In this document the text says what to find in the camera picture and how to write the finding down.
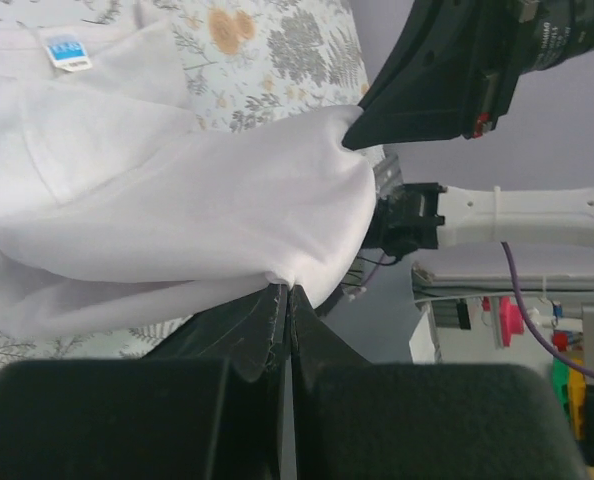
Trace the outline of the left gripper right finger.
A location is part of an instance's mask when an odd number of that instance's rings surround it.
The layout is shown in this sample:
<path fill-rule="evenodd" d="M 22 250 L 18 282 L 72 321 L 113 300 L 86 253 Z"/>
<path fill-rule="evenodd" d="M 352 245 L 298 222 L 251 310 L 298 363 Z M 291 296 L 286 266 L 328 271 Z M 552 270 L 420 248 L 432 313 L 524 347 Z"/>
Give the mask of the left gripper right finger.
<path fill-rule="evenodd" d="M 289 297 L 301 479 L 585 479 L 547 383 L 504 364 L 373 364 Z"/>

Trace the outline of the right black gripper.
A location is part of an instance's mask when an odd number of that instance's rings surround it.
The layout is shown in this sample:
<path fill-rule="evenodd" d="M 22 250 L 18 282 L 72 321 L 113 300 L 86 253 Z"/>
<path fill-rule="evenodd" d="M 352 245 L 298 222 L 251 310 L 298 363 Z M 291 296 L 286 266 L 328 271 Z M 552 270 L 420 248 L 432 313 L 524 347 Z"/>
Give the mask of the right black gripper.
<path fill-rule="evenodd" d="M 479 138 L 522 74 L 592 51 L 594 1 L 416 1 L 342 144 Z"/>

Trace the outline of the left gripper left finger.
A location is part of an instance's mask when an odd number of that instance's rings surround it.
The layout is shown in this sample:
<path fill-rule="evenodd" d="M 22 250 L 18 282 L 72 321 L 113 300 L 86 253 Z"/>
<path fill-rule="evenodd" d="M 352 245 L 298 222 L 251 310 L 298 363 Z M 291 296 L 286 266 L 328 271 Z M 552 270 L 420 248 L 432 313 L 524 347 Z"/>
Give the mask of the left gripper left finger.
<path fill-rule="evenodd" d="M 0 371 L 0 479 L 276 479 L 288 290 L 207 310 L 141 359 Z"/>

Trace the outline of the white t shirt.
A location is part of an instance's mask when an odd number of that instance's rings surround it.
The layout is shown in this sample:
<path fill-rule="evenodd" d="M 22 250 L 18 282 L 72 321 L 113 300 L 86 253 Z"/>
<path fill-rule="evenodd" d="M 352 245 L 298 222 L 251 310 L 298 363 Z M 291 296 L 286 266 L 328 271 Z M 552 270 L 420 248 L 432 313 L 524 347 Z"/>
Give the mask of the white t shirt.
<path fill-rule="evenodd" d="M 371 166 L 326 107 L 202 130 L 167 18 L 0 27 L 0 332 L 139 327 L 265 288 L 314 305 L 375 207 Z"/>

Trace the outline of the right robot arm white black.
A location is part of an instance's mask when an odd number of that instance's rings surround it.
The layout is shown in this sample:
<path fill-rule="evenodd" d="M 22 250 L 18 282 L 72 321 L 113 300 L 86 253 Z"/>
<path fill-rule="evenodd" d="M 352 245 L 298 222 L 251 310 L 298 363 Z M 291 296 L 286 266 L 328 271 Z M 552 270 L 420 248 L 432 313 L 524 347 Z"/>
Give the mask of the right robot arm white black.
<path fill-rule="evenodd" d="M 594 51 L 594 1 L 416 1 L 343 145 L 476 139 L 521 76 Z M 363 240 L 395 259 L 467 243 L 594 249 L 594 189 L 473 191 L 437 183 L 380 199 Z"/>

